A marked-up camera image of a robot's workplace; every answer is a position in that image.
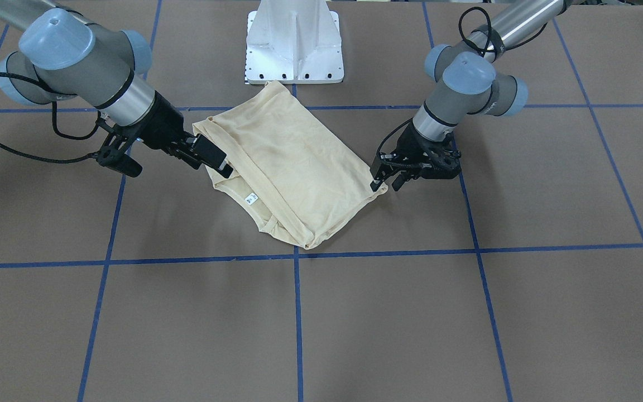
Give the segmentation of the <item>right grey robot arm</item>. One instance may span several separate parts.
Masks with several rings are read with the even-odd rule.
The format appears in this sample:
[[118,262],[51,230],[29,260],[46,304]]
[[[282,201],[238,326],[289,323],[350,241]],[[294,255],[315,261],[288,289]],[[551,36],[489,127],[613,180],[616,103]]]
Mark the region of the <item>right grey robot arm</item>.
[[195,170],[231,175],[225,152],[187,132],[180,112],[142,78],[152,52],[138,32],[108,30],[53,1],[0,1],[0,21],[22,32],[18,51],[0,64],[2,91],[22,104],[56,107],[74,97],[91,104],[96,127],[107,131],[92,154],[100,166],[138,176],[127,150],[140,140]]

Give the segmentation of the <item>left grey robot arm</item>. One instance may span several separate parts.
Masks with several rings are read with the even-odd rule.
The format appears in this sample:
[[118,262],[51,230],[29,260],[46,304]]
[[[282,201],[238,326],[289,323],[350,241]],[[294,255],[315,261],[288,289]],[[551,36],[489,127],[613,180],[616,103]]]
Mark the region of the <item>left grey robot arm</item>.
[[515,1],[497,16],[483,7],[485,23],[471,33],[458,21],[460,42],[439,44],[424,61],[434,90],[415,115],[399,125],[394,150],[377,149],[370,188],[378,191],[388,179],[400,190],[404,183],[453,180],[462,172],[461,152],[453,147],[454,131],[467,115],[512,116],[526,105],[529,91],[518,77],[500,74],[493,63],[503,54],[537,38],[574,1]]

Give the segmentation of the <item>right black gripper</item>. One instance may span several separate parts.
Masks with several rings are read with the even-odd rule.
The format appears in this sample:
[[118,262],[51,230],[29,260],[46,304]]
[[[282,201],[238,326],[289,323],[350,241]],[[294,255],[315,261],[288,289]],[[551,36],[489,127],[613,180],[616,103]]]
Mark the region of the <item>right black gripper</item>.
[[223,178],[232,175],[234,169],[227,163],[227,154],[204,135],[188,133],[182,114],[160,93],[154,94],[150,111],[141,124],[137,137],[147,147],[181,159],[194,170],[206,165]]

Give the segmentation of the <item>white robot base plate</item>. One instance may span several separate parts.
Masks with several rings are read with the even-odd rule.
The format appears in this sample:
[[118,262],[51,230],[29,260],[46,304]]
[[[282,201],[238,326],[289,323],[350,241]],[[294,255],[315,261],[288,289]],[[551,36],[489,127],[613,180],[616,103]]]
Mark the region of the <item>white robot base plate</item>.
[[326,1],[261,1],[247,16],[245,54],[250,85],[344,80],[339,15]]

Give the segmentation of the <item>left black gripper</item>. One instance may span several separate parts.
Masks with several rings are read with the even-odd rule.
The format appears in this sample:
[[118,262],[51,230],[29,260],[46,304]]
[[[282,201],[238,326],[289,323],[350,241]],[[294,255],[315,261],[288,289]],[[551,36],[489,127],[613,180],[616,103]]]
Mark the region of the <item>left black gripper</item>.
[[[373,180],[370,183],[372,191],[378,191],[383,181],[395,176],[391,183],[394,191],[400,191],[401,187],[410,180],[414,175],[434,175],[435,168],[432,166],[431,158],[426,154],[431,148],[437,147],[437,142],[429,141],[418,133],[411,121],[407,122],[403,133],[396,141],[394,154],[378,154],[373,160],[370,172]],[[393,163],[401,164],[427,164],[430,167],[424,167],[421,170],[411,170],[402,167],[395,167]]]

